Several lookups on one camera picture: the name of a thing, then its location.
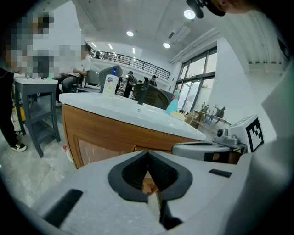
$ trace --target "table leg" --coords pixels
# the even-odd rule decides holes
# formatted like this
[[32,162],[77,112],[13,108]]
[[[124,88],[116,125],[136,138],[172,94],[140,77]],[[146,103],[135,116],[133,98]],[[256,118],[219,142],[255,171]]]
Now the table leg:
[[19,91],[18,91],[18,89],[16,87],[15,87],[15,108],[16,108],[16,111],[17,111],[17,118],[18,118],[20,129],[21,129],[23,135],[25,135],[26,131],[24,129],[23,120],[22,120],[22,116],[21,116],[21,113],[20,113]]
[[55,130],[56,141],[60,142],[61,139],[60,139],[60,135],[59,135],[59,131],[58,131],[57,117],[56,117],[55,95],[56,95],[55,92],[50,93],[51,110],[53,111],[53,115],[51,116],[51,118],[52,118],[53,128]]
[[34,135],[34,131],[33,131],[33,127],[31,124],[31,120],[30,120],[30,115],[29,115],[29,103],[28,103],[28,95],[26,95],[25,93],[23,94],[23,109],[24,109],[24,115],[28,118],[26,118],[26,125],[28,128],[28,132],[30,133],[31,139],[33,141],[33,144],[39,154],[40,157],[43,157],[44,153],[41,150],[40,145],[37,142],[37,139]]

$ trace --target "window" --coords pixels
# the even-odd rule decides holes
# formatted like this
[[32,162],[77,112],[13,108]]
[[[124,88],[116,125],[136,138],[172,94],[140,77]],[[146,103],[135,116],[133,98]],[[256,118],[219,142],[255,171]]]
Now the window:
[[208,56],[206,73],[214,72],[216,70],[217,53]]
[[202,74],[204,70],[204,64],[205,64],[205,57],[191,63],[186,77],[189,78],[195,75]]
[[206,105],[208,104],[213,83],[214,83],[214,78],[203,81],[202,87],[200,89],[200,92],[197,97],[196,103],[193,107],[193,110],[200,111],[202,109],[203,103],[205,103]]
[[184,110],[186,113],[201,110],[204,102],[208,104],[214,83],[216,62],[217,49],[213,48],[183,63],[175,87],[175,91],[180,93],[178,110]]
[[184,66],[183,71],[182,71],[182,74],[181,74],[179,80],[184,79],[184,76],[185,76],[186,71],[187,71],[187,67],[188,67],[188,65]]

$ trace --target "chair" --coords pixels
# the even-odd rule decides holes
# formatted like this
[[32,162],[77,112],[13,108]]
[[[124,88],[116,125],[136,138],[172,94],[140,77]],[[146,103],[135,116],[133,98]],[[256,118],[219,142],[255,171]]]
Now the chair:
[[103,69],[99,72],[99,74],[97,74],[94,70],[90,70],[85,78],[85,86],[78,87],[77,92],[103,92],[106,76],[112,74],[114,68],[117,69],[116,76],[120,77],[123,74],[123,70],[119,65]]
[[84,76],[83,75],[80,75],[79,76],[79,78],[78,78],[78,82],[77,82],[77,84],[72,84],[72,92],[77,92],[77,88],[78,88],[78,86],[82,86],[82,82],[83,82],[83,80],[84,80]]
[[[140,99],[143,83],[134,86],[135,100]],[[148,86],[148,91],[144,100],[145,104],[166,110],[169,105],[169,99],[160,89],[154,86]]]
[[169,99],[169,104],[171,103],[171,101],[173,100],[173,97],[174,97],[174,94],[171,93],[171,92],[168,92],[166,90],[161,90],[165,95],[166,97]]

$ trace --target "white sink counter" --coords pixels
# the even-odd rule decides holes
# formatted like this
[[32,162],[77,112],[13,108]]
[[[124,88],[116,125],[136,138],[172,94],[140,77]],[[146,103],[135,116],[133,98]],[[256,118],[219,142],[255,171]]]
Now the white sink counter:
[[107,118],[181,137],[205,140],[206,136],[165,110],[137,101],[103,93],[68,93],[59,95],[60,102]]

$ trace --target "ceiling light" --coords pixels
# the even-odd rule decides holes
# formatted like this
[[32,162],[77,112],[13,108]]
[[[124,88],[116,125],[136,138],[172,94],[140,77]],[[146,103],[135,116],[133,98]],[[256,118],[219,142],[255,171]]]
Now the ceiling light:
[[187,19],[194,19],[195,18],[195,13],[192,11],[192,10],[185,10],[184,11],[184,16],[187,18]]
[[165,43],[164,43],[164,47],[165,47],[165,48],[170,48],[170,44],[167,43],[167,42],[165,42]]
[[134,36],[134,33],[132,31],[128,31],[127,32],[127,35],[130,36],[130,37],[133,37]]

